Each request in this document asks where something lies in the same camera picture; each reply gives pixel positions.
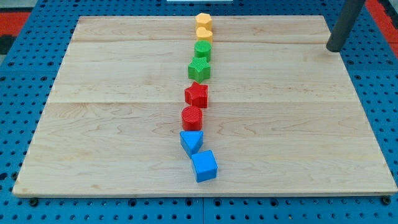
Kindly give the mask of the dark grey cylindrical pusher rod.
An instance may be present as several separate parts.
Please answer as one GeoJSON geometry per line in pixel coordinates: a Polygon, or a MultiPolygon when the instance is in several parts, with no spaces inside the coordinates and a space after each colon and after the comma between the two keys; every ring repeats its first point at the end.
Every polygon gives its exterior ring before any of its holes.
{"type": "Polygon", "coordinates": [[[366,0],[345,1],[326,43],[327,50],[330,52],[340,52],[342,50],[365,2],[366,0]]]}

